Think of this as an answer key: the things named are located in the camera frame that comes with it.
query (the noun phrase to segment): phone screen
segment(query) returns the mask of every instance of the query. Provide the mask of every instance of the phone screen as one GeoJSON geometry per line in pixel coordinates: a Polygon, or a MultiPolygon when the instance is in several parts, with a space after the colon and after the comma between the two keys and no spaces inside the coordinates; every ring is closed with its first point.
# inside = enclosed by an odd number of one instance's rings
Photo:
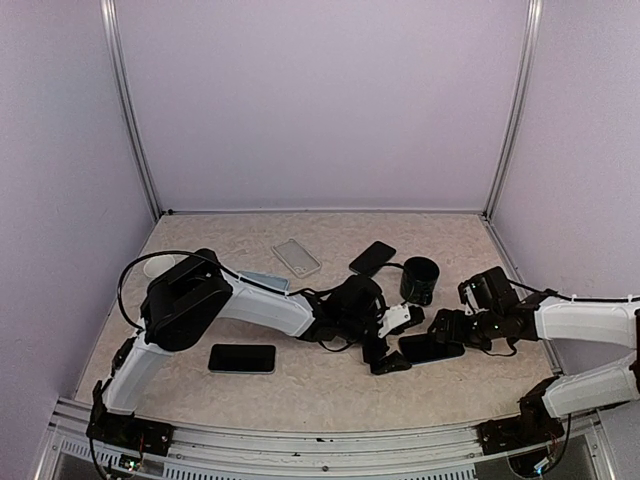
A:
{"type": "Polygon", "coordinates": [[[383,263],[388,262],[396,254],[396,249],[382,242],[373,242],[349,265],[355,273],[373,277],[383,263]]]}
{"type": "Polygon", "coordinates": [[[273,373],[276,347],[218,343],[211,347],[209,370],[219,373],[273,373]]]}
{"type": "Polygon", "coordinates": [[[464,345],[460,343],[438,343],[433,334],[411,335],[398,341],[400,351],[413,365],[435,362],[464,355],[464,345]]]}

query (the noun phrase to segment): clear phone case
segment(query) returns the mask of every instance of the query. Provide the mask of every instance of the clear phone case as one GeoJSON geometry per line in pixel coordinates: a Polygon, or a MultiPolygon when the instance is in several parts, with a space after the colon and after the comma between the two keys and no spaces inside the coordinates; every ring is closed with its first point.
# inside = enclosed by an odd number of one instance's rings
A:
{"type": "Polygon", "coordinates": [[[273,253],[298,278],[305,278],[320,270],[322,264],[309,251],[290,238],[281,245],[271,247],[273,253]]]}

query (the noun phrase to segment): cable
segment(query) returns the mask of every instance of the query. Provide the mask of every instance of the cable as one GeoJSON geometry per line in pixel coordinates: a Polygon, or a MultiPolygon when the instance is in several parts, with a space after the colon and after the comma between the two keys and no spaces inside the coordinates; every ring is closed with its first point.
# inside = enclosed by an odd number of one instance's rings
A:
{"type": "Polygon", "coordinates": [[[96,450],[93,446],[93,438],[89,437],[89,450],[91,451],[91,460],[93,460],[93,466],[96,467],[96,471],[102,480],[109,480],[111,475],[107,474],[102,466],[98,463],[98,459],[96,458],[96,450]]]}
{"type": "Polygon", "coordinates": [[[343,345],[340,348],[337,349],[331,349],[329,347],[327,347],[324,342],[322,340],[319,340],[318,343],[320,344],[320,346],[322,348],[324,348],[327,352],[331,352],[331,353],[341,353],[344,352],[346,350],[349,350],[351,347],[353,347],[356,343],[358,343],[360,340],[354,340],[353,342],[347,342],[345,345],[343,345]]]}
{"type": "Polygon", "coordinates": [[[516,287],[523,288],[525,290],[529,290],[533,293],[547,293],[551,297],[559,298],[560,300],[566,300],[568,302],[598,302],[598,303],[629,303],[629,302],[640,302],[640,296],[631,297],[631,298],[598,298],[598,297],[568,297],[566,295],[562,295],[553,290],[542,291],[537,288],[530,287],[529,285],[525,285],[524,283],[516,282],[514,280],[508,280],[511,285],[515,285],[516,287]]]}
{"type": "MultiPolygon", "coordinates": [[[[560,453],[558,454],[557,457],[555,457],[554,459],[551,460],[551,463],[547,464],[547,468],[544,470],[539,470],[537,472],[533,472],[531,475],[520,475],[519,473],[516,473],[513,470],[513,467],[511,466],[511,462],[509,460],[507,460],[507,464],[509,465],[509,468],[511,469],[511,472],[517,476],[518,478],[523,478],[525,480],[530,480],[530,479],[535,479],[535,478],[543,478],[544,475],[548,474],[549,472],[551,472],[554,468],[556,468],[559,464],[560,461],[562,460],[562,458],[564,457],[565,452],[567,451],[567,445],[569,444],[569,436],[571,435],[571,414],[567,415],[567,431],[565,433],[564,436],[564,442],[562,443],[562,448],[560,450],[560,453]]],[[[547,456],[546,458],[551,459],[551,457],[553,456],[552,452],[549,454],[549,456],[547,456]]]]}
{"type": "Polygon", "coordinates": [[[567,445],[569,444],[570,434],[571,434],[571,414],[567,415],[567,433],[565,433],[565,436],[564,436],[564,443],[562,444],[562,450],[560,450],[560,453],[558,454],[556,459],[553,461],[553,463],[549,466],[549,468],[547,468],[544,472],[542,472],[543,475],[546,475],[547,473],[549,473],[551,470],[553,470],[560,464],[560,460],[562,460],[562,457],[564,457],[564,453],[567,451],[567,445]]]}
{"type": "Polygon", "coordinates": [[[204,255],[200,255],[199,253],[194,253],[194,252],[189,252],[186,250],[161,250],[158,252],[152,252],[152,253],[147,253],[145,255],[142,255],[138,258],[136,258],[135,260],[133,260],[132,262],[130,262],[126,267],[124,267],[124,269],[122,270],[122,273],[120,274],[120,278],[118,279],[118,287],[116,290],[116,297],[117,297],[117,301],[118,301],[118,308],[120,309],[120,313],[122,314],[122,317],[124,318],[124,320],[131,325],[133,328],[135,328],[138,332],[141,332],[144,330],[144,328],[142,328],[140,325],[138,325],[136,322],[134,322],[131,317],[129,317],[129,315],[127,314],[125,308],[124,308],[124,302],[122,301],[122,287],[124,285],[124,280],[127,277],[127,274],[131,271],[131,269],[133,267],[135,267],[137,264],[144,262],[145,260],[149,260],[150,258],[155,258],[155,257],[162,257],[165,255],[183,255],[186,257],[193,257],[193,258],[198,258],[200,260],[203,260],[205,262],[209,262],[213,265],[215,265],[216,267],[218,267],[220,270],[222,270],[223,272],[225,272],[227,275],[231,276],[232,278],[235,278],[236,280],[243,282],[243,283],[247,283],[249,285],[252,285],[256,288],[260,288],[262,290],[266,290],[267,292],[270,293],[274,293],[276,295],[280,295],[283,297],[291,297],[294,295],[298,295],[298,294],[302,294],[302,293],[311,293],[315,296],[318,297],[323,297],[325,295],[328,295],[329,293],[331,293],[332,291],[334,291],[336,288],[338,287],[334,287],[332,289],[329,290],[324,290],[324,291],[320,291],[320,292],[316,292],[315,290],[311,289],[311,288],[302,288],[300,290],[297,290],[295,292],[286,292],[284,290],[278,290],[276,288],[271,288],[267,285],[263,285],[259,282],[255,282],[249,278],[243,277],[239,274],[237,274],[236,272],[234,272],[233,270],[230,270],[229,268],[225,267],[224,265],[222,265],[220,262],[217,262],[209,257],[206,257],[204,255]]]}
{"type": "Polygon", "coordinates": [[[401,265],[399,263],[393,263],[393,262],[385,262],[385,263],[381,263],[380,265],[376,265],[375,267],[371,267],[367,272],[362,272],[362,273],[364,275],[370,276],[371,272],[375,271],[376,273],[378,273],[378,270],[380,270],[380,269],[382,269],[384,267],[399,268],[403,272],[407,272],[407,269],[404,268],[404,265],[401,265]]]}
{"type": "MultiPolygon", "coordinates": [[[[380,265],[378,265],[376,267],[373,267],[371,270],[369,270],[369,272],[372,272],[373,270],[376,270],[376,269],[380,270],[380,269],[382,269],[384,267],[399,268],[404,273],[406,273],[408,277],[411,277],[413,279],[409,269],[405,268],[405,266],[401,265],[400,263],[386,262],[386,263],[380,264],[380,265]]],[[[409,295],[407,295],[408,298],[411,298],[411,296],[413,295],[413,292],[415,291],[415,289],[416,289],[416,282],[411,282],[411,290],[409,291],[409,295]]],[[[408,303],[409,303],[409,300],[404,300],[400,305],[405,306],[408,303]]]]}
{"type": "Polygon", "coordinates": [[[508,340],[507,340],[507,345],[509,345],[509,348],[511,349],[511,353],[489,353],[489,351],[485,350],[484,348],[481,348],[480,351],[485,355],[489,355],[490,357],[509,358],[509,357],[515,356],[518,353],[518,349],[515,347],[515,345],[513,345],[508,340]]]}

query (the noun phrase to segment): beige table surface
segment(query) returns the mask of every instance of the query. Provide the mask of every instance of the beige table surface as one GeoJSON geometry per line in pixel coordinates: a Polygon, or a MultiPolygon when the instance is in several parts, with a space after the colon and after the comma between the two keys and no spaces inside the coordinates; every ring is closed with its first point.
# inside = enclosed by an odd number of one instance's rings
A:
{"type": "MultiPolygon", "coordinates": [[[[439,308],[460,308],[459,282],[500,258],[475,215],[389,213],[283,213],[164,216],[145,253],[207,247],[236,270],[286,276],[292,289],[324,289],[341,283],[347,265],[374,240],[398,250],[395,261],[421,255],[441,269],[434,303],[425,309],[426,330],[439,308]],[[296,279],[271,246],[295,238],[322,262],[322,270],[296,279]]],[[[401,272],[384,269],[375,280],[389,305],[401,301],[401,272]]],[[[136,269],[125,285],[131,316],[148,280],[136,269]]],[[[76,399],[90,402],[97,379],[132,333],[114,309],[98,340],[76,399]]],[[[495,352],[509,352],[504,340],[495,352]]],[[[216,319],[198,344],[173,356],[149,384],[137,413],[169,421],[276,431],[371,431],[452,424],[516,413],[517,400],[551,375],[542,346],[520,342],[514,358],[468,350],[458,359],[373,376],[360,348],[330,353],[320,346],[237,320],[216,319]],[[214,343],[264,343],[277,347],[272,375],[213,374],[207,361],[214,343]]]]}

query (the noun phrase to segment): purple wall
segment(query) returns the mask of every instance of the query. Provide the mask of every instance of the purple wall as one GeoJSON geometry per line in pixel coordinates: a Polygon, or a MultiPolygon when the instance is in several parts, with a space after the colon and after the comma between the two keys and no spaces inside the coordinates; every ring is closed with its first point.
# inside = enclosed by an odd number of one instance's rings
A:
{"type": "MultiPolygon", "coordinates": [[[[495,219],[524,278],[640,293],[640,9],[545,1],[524,119],[495,219]]],[[[559,343],[569,372],[623,355],[559,343]]],[[[620,478],[638,478],[640,404],[602,413],[620,478]]]]}
{"type": "Polygon", "coordinates": [[[119,2],[163,205],[481,211],[527,3],[119,2]]]}
{"type": "Polygon", "coordinates": [[[0,476],[26,478],[151,229],[98,1],[0,14],[0,476]]]}

